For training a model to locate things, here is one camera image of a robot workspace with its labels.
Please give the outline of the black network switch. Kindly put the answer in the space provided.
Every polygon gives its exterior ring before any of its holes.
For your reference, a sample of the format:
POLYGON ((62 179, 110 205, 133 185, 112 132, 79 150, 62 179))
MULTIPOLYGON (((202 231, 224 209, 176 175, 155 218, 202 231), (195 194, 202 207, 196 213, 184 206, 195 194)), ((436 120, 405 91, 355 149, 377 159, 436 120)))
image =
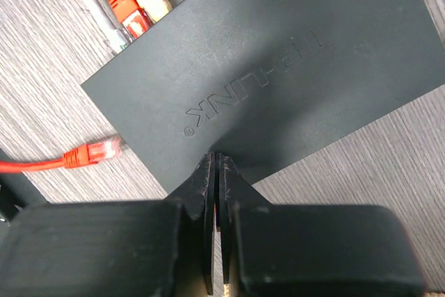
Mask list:
POLYGON ((184 0, 83 89, 170 192, 208 151, 255 183, 443 83, 424 0, 184 0))

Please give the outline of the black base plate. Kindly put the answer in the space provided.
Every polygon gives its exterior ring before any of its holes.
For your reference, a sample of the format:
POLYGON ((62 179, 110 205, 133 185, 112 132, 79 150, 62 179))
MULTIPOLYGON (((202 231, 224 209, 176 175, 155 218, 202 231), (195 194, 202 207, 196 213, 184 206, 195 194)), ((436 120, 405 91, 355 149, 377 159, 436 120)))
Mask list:
POLYGON ((1 173, 1 225, 9 227, 22 211, 48 203, 24 173, 1 173))

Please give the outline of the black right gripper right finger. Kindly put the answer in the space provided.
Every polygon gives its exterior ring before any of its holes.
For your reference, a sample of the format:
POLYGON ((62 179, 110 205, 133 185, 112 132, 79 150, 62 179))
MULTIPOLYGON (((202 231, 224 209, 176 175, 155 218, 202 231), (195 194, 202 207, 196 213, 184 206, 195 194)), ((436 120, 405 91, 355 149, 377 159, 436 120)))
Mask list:
POLYGON ((223 282, 232 296, 422 296, 406 229, 373 204, 272 204, 216 156, 223 282))

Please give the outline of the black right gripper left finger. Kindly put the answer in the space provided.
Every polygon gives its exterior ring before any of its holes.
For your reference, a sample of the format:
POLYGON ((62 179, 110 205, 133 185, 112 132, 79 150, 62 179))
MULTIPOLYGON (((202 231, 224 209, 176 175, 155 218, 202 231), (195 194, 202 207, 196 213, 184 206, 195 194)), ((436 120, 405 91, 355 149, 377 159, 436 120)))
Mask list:
POLYGON ((2 296, 209 296, 215 156, 162 200, 42 204, 1 244, 2 296))

